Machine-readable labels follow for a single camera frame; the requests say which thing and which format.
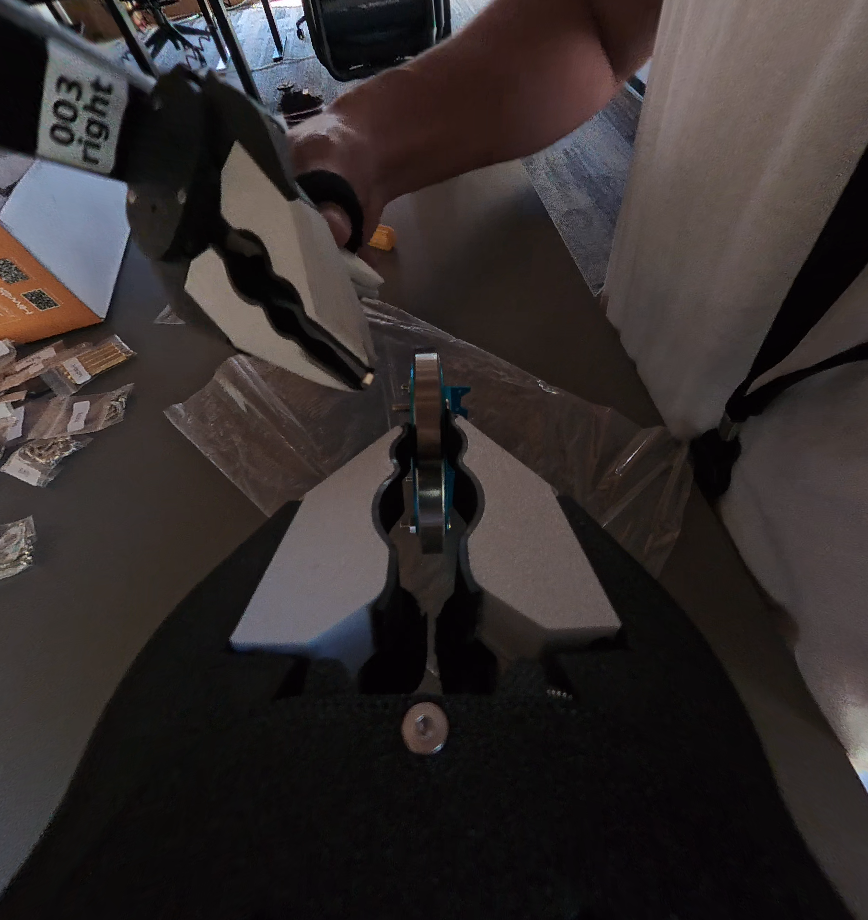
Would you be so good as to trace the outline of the black servo motor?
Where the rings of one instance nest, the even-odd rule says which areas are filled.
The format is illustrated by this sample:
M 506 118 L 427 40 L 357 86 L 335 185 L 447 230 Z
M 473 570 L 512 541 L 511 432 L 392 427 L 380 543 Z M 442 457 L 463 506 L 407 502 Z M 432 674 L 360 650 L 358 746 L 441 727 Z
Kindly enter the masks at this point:
M 324 97 L 293 83 L 278 86 L 277 112 L 288 126 L 323 113 Z

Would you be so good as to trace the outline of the pile of small hardware bags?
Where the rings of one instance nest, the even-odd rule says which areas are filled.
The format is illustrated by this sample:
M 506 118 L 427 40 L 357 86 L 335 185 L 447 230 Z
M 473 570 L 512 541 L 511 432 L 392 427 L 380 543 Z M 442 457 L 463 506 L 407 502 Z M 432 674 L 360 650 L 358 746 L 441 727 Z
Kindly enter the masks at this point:
M 133 385 L 87 388 L 135 356 L 118 335 L 67 348 L 55 342 L 19 360 L 0 340 L 0 473 L 48 487 L 74 454 L 126 417 Z

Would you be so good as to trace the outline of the black office chair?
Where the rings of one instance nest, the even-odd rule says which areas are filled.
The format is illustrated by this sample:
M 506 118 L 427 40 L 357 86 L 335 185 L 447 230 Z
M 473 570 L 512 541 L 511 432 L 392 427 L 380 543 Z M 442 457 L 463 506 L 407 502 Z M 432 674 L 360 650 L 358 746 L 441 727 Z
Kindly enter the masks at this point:
M 303 1 L 313 52 L 338 82 L 376 75 L 451 35 L 449 1 Z

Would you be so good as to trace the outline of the grey desk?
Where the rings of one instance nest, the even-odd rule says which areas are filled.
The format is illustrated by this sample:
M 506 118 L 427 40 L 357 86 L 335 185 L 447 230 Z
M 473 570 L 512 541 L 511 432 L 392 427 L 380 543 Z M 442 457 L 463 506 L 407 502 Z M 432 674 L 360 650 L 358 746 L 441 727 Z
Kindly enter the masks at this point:
M 660 422 L 611 324 L 519 162 L 409 195 L 368 259 L 383 299 L 641 427 Z M 163 411 L 230 355 L 157 325 L 159 278 L 134 245 L 108 318 L 138 356 L 105 380 L 126 420 L 47 488 L 0 473 L 0 523 L 33 515 L 32 568 L 0 582 L 0 892 L 60 802 L 104 705 L 169 614 L 265 516 Z M 719 519 L 693 489 L 660 581 L 714 648 L 796 823 L 868 918 L 868 795 Z

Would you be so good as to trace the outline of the clear plastic bag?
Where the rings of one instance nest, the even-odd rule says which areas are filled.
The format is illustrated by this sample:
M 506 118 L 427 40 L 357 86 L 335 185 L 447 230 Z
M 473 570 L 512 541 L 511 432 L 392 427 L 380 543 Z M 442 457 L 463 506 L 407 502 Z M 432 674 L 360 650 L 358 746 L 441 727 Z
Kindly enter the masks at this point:
M 551 386 L 377 300 L 364 300 L 378 358 L 367 391 L 339 392 L 244 355 L 165 415 L 265 515 L 305 495 L 404 416 L 415 351 L 440 354 L 445 382 L 468 385 L 471 423 L 573 498 L 652 575 L 681 532 L 691 490 L 687 448 L 612 408 Z

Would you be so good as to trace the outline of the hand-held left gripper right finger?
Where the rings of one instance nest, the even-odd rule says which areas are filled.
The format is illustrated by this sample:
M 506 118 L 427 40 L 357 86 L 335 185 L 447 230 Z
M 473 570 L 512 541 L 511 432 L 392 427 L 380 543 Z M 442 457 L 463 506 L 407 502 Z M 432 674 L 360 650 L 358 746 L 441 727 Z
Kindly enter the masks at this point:
M 448 444 L 454 470 L 453 591 L 436 624 L 447 694 L 490 694 L 520 661 L 614 643 L 620 616 L 555 490 L 468 420 Z

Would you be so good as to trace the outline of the person's right forearm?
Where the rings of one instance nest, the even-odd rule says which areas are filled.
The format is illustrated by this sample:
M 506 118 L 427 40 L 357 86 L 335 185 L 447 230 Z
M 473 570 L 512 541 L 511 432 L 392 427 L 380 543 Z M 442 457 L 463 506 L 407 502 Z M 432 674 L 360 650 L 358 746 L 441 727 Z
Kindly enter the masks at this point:
M 334 112 L 398 148 L 395 199 L 533 155 L 605 109 L 650 59 L 663 5 L 490 2 L 433 50 L 346 93 Z

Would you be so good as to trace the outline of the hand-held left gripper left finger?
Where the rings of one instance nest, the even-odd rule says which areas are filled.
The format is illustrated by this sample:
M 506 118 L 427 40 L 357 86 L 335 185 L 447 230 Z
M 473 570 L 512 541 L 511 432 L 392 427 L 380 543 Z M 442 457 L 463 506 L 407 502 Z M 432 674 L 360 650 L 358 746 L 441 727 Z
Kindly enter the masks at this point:
M 342 663 L 370 694 L 409 694 L 426 670 L 426 617 L 400 578 L 414 436 L 396 427 L 309 491 L 231 635 L 239 652 Z

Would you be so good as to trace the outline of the person's right hand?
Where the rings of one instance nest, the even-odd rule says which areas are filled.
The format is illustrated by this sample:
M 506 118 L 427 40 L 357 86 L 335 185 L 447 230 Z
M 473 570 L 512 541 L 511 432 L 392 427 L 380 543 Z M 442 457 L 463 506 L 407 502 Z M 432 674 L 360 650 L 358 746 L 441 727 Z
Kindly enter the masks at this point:
M 327 109 L 288 134 L 294 178 L 330 225 L 337 245 L 358 252 L 370 241 L 403 176 L 397 147 Z

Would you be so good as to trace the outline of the orange and white cardboard box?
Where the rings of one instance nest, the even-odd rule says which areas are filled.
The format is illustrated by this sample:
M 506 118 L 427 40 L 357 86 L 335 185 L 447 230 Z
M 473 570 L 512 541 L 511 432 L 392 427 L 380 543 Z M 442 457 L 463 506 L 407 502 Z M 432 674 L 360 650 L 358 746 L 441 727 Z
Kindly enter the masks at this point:
M 0 187 L 0 340 L 103 322 L 129 236 L 122 182 L 38 161 Z

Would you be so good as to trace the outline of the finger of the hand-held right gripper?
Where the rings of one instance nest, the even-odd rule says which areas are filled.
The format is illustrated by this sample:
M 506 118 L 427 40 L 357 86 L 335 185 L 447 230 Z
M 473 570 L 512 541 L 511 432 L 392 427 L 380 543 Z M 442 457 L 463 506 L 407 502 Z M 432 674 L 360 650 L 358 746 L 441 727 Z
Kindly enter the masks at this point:
M 220 192 L 233 245 L 249 259 L 246 283 L 274 328 L 349 384 L 375 373 L 363 305 L 323 216 L 286 197 L 241 142 L 222 168 Z
M 220 256 L 208 249 L 189 267 L 185 290 L 238 351 L 342 392 L 362 389 L 362 378 L 349 384 L 325 369 L 291 334 L 278 332 L 261 305 L 247 301 L 232 286 Z

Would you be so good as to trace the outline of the blue disc with bearing ring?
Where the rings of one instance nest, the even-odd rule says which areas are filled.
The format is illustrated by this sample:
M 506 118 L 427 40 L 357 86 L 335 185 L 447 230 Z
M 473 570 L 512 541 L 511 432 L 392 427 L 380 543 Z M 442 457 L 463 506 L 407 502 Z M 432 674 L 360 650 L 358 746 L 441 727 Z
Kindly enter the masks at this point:
M 412 504 L 410 531 L 420 541 L 424 555 L 444 551 L 450 530 L 455 471 L 448 455 L 448 430 L 456 417 L 467 418 L 463 399 L 467 385 L 446 385 L 440 354 L 416 351 L 406 385 L 409 416 L 414 432 L 410 476 Z

